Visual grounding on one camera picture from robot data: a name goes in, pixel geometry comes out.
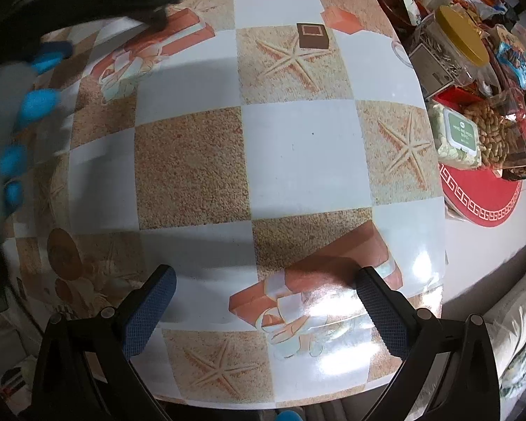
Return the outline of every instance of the red plate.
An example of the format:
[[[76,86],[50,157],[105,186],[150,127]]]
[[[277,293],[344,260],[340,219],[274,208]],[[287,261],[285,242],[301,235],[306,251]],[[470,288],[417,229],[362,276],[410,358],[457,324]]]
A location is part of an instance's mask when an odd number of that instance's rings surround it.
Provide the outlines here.
[[[495,177],[489,169],[461,171],[440,164],[440,178],[446,200],[476,225],[492,228],[511,215],[522,182]]]

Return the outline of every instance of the checkered tablecloth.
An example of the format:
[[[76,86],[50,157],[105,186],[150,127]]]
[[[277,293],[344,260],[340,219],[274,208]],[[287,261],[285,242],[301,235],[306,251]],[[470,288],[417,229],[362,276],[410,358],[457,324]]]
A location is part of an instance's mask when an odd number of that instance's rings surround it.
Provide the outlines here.
[[[324,26],[326,10],[360,28]],[[167,12],[188,28],[156,35],[122,18],[48,36],[75,52],[38,83],[62,90],[59,110],[17,137],[32,167],[5,230],[14,284],[45,325],[54,311],[117,306],[170,264],[175,297],[133,358],[162,399],[269,408],[384,383],[399,360],[366,315],[349,318],[351,294],[286,281],[280,299],[269,284],[366,225],[401,292],[440,311],[437,157],[387,17],[376,0],[183,0]],[[301,47],[298,24],[322,26],[328,46]],[[271,307],[250,324],[230,298],[254,286]],[[320,313],[297,314],[309,299]]]

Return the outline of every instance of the gold jar lid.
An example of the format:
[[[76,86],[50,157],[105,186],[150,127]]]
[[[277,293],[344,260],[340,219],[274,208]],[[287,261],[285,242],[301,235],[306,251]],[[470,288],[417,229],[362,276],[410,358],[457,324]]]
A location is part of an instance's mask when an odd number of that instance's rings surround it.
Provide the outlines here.
[[[458,50],[476,66],[489,63],[483,41],[464,17],[450,6],[441,6],[435,13],[436,22]]]

